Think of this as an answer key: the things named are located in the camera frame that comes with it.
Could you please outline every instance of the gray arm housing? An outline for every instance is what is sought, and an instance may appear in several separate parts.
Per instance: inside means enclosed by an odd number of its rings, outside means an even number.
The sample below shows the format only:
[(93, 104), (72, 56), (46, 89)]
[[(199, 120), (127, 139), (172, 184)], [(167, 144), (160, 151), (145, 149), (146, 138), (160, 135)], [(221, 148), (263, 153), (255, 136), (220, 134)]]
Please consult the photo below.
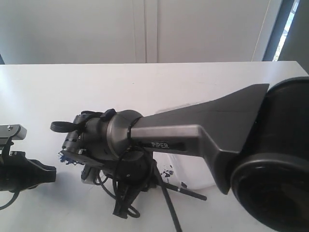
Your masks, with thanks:
[(140, 118), (130, 137), (150, 152), (203, 157), (219, 190), (230, 189), (228, 165), (242, 151), (269, 84), (214, 101)]

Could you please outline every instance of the white tabletop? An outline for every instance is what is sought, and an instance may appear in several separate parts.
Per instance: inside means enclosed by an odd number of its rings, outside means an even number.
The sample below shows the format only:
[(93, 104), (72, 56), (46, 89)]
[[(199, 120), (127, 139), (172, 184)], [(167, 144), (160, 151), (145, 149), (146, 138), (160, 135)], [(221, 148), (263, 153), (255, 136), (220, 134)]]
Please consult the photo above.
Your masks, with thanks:
[[(138, 219), (112, 215), (114, 200), (98, 186), (82, 184), (82, 166), (60, 163), (65, 134), (49, 130), (82, 110), (133, 109), (144, 116), (187, 103), (206, 102), (256, 83), (307, 76), (292, 61), (173, 64), (2, 65), (0, 124), (21, 124), (28, 134), (12, 150), (57, 167), (55, 183), (22, 192), (0, 211), (2, 232), (174, 231), (160, 188), (141, 193)], [(252, 218), (229, 193), (199, 191), (203, 202), (171, 192), (183, 231), (272, 231)], [(0, 193), (0, 203), (9, 200)]]

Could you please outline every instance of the black motor housing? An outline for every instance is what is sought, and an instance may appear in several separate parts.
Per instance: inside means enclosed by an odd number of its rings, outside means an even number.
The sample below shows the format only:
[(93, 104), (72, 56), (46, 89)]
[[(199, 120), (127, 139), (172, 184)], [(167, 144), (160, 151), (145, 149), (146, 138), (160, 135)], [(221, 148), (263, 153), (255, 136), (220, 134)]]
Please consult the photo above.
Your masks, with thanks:
[(257, 220), (309, 231), (309, 79), (271, 88), (231, 172), (231, 188)]

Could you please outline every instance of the robotic arm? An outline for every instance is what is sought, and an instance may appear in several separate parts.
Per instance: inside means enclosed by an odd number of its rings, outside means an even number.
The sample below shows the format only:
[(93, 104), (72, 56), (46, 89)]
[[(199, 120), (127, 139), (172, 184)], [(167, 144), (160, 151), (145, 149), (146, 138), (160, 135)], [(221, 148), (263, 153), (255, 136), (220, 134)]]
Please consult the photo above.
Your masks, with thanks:
[(68, 133), (62, 160), (84, 164), (84, 182), (105, 188), (104, 181), (113, 180), (115, 195), (108, 193), (116, 199), (119, 217), (138, 217), (134, 199), (160, 185), (181, 231), (166, 188), (206, 199), (164, 183), (152, 158), (158, 151), (203, 157), (220, 191), (227, 194), (232, 188), (257, 220), (278, 231), (307, 231), (309, 79), (268, 87), (253, 85), (146, 117), (132, 110), (84, 111), (73, 123), (53, 122), (51, 130)]

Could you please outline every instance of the white table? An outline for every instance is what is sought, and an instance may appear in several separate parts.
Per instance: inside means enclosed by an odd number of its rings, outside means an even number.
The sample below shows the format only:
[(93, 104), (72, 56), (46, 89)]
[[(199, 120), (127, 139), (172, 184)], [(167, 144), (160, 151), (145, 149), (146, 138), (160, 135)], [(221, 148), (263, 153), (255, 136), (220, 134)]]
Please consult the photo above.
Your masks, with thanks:
[[(0, 212), (0, 230), (174, 231), (160, 188), (136, 199), (139, 219), (113, 216), (114, 200), (100, 187), (81, 183), (83, 167), (58, 161), (65, 134), (50, 131), (50, 123), (72, 121), (82, 110), (109, 108), (134, 109), (146, 116), (296, 76), (307, 76), (296, 62), (0, 66), (0, 124), (21, 124), (28, 130), (26, 139), (12, 149), (57, 167), (55, 183), (22, 192)], [(225, 196), (216, 187), (200, 193), (208, 196), (206, 202), (170, 191), (183, 231), (272, 231), (252, 218), (231, 193)], [(0, 193), (0, 203), (9, 196)]]

